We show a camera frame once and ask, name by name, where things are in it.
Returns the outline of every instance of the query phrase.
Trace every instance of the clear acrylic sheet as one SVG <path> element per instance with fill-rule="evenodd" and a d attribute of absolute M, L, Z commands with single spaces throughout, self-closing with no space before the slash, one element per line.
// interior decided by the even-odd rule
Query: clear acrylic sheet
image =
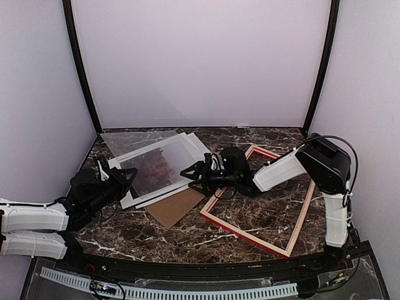
<path fill-rule="evenodd" d="M 173 130 L 100 134 L 116 158 L 176 135 L 177 132 Z"/>
<path fill-rule="evenodd" d="M 181 133 L 110 160 L 110 167 L 139 169 L 132 184 L 139 197 L 133 199 L 128 193 L 121 200 L 122 208 L 141 208 L 187 189 L 190 180 L 181 177 L 180 172 L 203 160 L 206 152 L 197 136 Z"/>

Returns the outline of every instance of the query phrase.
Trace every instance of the glass pane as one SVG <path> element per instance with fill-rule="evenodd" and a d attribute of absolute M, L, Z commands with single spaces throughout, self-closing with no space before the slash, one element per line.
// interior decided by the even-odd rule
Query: glass pane
<path fill-rule="evenodd" d="M 173 130 L 100 134 L 116 158 L 175 135 L 177 133 Z"/>
<path fill-rule="evenodd" d="M 176 140 L 120 162 L 123 169 L 135 167 L 139 170 L 132 184 L 139 196 L 185 180 L 179 173 L 197 160 L 183 143 L 182 140 Z"/>

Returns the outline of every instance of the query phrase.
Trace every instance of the black cable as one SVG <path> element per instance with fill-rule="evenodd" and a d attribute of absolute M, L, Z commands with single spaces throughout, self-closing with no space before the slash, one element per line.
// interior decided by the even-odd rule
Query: black cable
<path fill-rule="evenodd" d="M 326 71 L 328 70 L 329 58 L 331 57 L 332 45 L 335 35 L 336 23 L 338 22 L 340 0 L 331 0 L 331 10 L 329 12 L 329 20 L 327 22 L 325 43 L 322 50 L 321 62 L 319 64 L 318 74 L 309 103 L 306 119 L 302 126 L 302 130 L 307 134 L 318 106 L 321 91 L 323 89 Z"/>
<path fill-rule="evenodd" d="M 340 289 L 343 286 L 345 286 L 354 277 L 354 275 L 357 273 L 358 267 L 360 266 L 360 262 L 361 262 L 361 239 L 360 239 L 360 235 L 358 233 L 358 230 L 354 228 L 353 231 L 356 233 L 356 236 L 357 236 L 358 259 L 357 259 L 357 266 L 354 269 L 354 271 L 351 273 L 351 275 L 348 277 L 348 279 L 346 281 L 344 281 L 341 285 L 336 286 L 336 287 L 334 287 L 332 289 L 326 289 L 327 287 L 323 286 L 323 287 L 320 287 L 320 288 L 315 289 L 313 291 L 301 291 L 301 290 L 299 290 L 298 292 L 300 294 L 315 294 L 315 293 L 316 294 L 321 294 L 321 293 L 328 293 L 328 292 L 331 292 L 331 291 L 335 291 L 335 290 Z"/>
<path fill-rule="evenodd" d="M 214 193 L 214 197 L 217 198 L 217 199 L 220 199 L 220 200 L 230 200 L 230 199 L 233 199 L 233 197 L 236 196 L 237 193 L 238 193 L 238 189 L 235 188 L 235 190 L 233 191 L 232 196 L 229 196 L 229 197 L 218 197 L 218 196 L 215 195 L 215 193 Z"/>
<path fill-rule="evenodd" d="M 81 270 L 77 269 L 76 267 L 74 267 L 74 266 L 72 266 L 72 265 L 66 263 L 65 261 L 61 261 L 61 262 L 62 262 L 63 264 L 65 264 L 66 266 L 69 266 L 70 268 L 73 268 L 73 269 L 74 269 L 75 271 L 77 271 L 78 273 L 81 273 Z M 89 276 L 90 276 L 91 281 L 94 281 L 93 275 L 89 275 Z M 109 282 L 111 282 L 111 283 L 113 283 L 113 284 L 116 284 L 116 285 L 119 287 L 119 289 L 121 290 L 121 292 L 122 292 L 122 300 L 125 300 L 125 299 L 126 299 L 126 291 L 125 291 L 124 288 L 120 285 L 119 282 L 115 281 L 114 279 L 111 279 L 111 278 L 108 278 L 108 277 L 106 277 L 106 276 L 103 276 L 103 275 L 95 274 L 95 276 L 100 277 L 100 278 L 103 278 L 103 279 L 105 279 L 105 280 L 107 280 L 107 281 L 109 281 Z"/>
<path fill-rule="evenodd" d="M 352 191 L 353 191 L 354 184 L 356 183 L 356 179 L 357 179 L 357 175 L 358 175 L 358 166 L 359 166 L 358 155 L 357 155 L 357 152 L 356 152 L 355 148 L 353 147 L 352 144 L 347 142 L 345 139 L 343 139 L 341 137 L 338 137 L 338 136 L 316 136 L 316 137 L 312 137 L 311 139 L 307 139 L 304 142 L 302 142 L 301 144 L 299 144 L 296 148 L 300 148 L 302 145 L 307 144 L 307 143 L 312 142 L 312 141 L 316 141 L 318 139 L 337 139 L 338 141 L 341 141 L 344 144 L 348 145 L 349 148 L 351 149 L 351 151 L 353 152 L 354 158 L 356 160 L 356 170 L 354 171 L 354 178 L 352 180 L 352 183 L 351 183 L 351 186 L 350 186 L 350 190 L 348 191 L 348 193 L 351 194 Z M 342 206 L 344 208 L 348 205 L 349 196 L 348 197 L 346 197 L 346 196 L 347 196 L 347 194 L 344 195 L 343 202 L 342 202 Z"/>
<path fill-rule="evenodd" d="M 104 223 L 104 222 L 107 222 L 108 220 L 110 220 L 113 216 L 115 216 L 115 214 L 117 213 L 117 210 L 118 210 L 118 205 L 116 204 L 116 205 L 115 205 L 114 212 L 112 213 L 112 215 L 110 215 L 109 217 L 107 217 L 107 218 L 104 219 L 104 220 L 103 220 L 103 212 L 100 211 L 101 215 L 100 215 L 99 223 Z"/>
<path fill-rule="evenodd" d="M 52 203 L 42 203 L 42 204 L 31 204 L 31 203 L 0 203 L 0 206 L 28 206 L 30 208 L 43 208 L 46 206 L 49 208 L 50 206 L 53 206 L 57 203 L 60 203 L 62 200 L 67 199 L 67 197 L 59 197 L 56 200 L 54 200 Z"/>
<path fill-rule="evenodd" d="M 99 295 L 98 292 L 97 292 L 95 289 L 90 290 L 90 291 L 93 292 L 93 293 L 96 295 L 96 299 L 99 299 L 99 300 L 104 299 L 104 297 L 101 296 L 101 295 Z"/>

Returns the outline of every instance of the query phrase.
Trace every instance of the white backdrop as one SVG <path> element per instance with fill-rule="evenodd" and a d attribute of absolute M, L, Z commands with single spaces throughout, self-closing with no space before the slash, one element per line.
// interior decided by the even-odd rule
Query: white backdrop
<path fill-rule="evenodd" d="M 78 0 L 104 128 L 302 126 L 329 0 Z"/>

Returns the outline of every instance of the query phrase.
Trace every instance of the white wall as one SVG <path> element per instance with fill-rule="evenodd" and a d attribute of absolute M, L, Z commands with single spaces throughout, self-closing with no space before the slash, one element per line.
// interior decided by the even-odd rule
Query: white wall
<path fill-rule="evenodd" d="M 330 0 L 78 0 L 104 128 L 302 126 Z"/>
<path fill-rule="evenodd" d="M 0 70 L 0 197 L 51 202 L 95 138 L 62 1 L 1 1 Z M 0 258 L 0 299 L 19 299 L 28 266 Z"/>
<path fill-rule="evenodd" d="M 312 130 L 354 144 L 360 173 L 354 223 L 400 299 L 400 2 L 341 1 Z"/>

